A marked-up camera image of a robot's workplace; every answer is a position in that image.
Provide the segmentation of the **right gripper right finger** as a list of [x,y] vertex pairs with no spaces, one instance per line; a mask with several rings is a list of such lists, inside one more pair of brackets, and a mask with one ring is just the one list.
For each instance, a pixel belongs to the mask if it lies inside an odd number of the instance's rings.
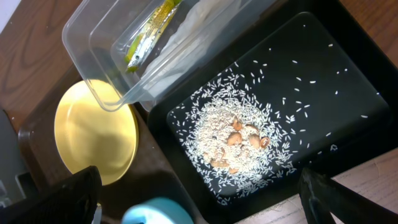
[[299,195],[308,223],[397,223],[397,214],[336,181],[302,170]]

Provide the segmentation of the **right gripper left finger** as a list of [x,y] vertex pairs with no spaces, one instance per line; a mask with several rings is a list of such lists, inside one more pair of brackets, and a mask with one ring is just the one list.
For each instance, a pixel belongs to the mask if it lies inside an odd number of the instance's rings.
[[1,209],[1,223],[91,223],[102,186],[89,166],[38,195]]

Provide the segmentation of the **light blue bowl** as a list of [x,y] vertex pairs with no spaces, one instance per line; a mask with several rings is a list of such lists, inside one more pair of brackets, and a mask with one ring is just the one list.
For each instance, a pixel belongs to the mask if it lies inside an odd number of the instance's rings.
[[189,213],[177,202],[158,197],[129,208],[122,224],[194,224]]

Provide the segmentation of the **green snack wrapper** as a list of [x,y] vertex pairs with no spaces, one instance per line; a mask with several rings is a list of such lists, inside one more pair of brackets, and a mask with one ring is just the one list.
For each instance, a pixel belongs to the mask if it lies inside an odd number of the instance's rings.
[[177,12],[181,2],[182,0],[165,0],[139,29],[125,56],[127,72],[135,72],[141,67]]

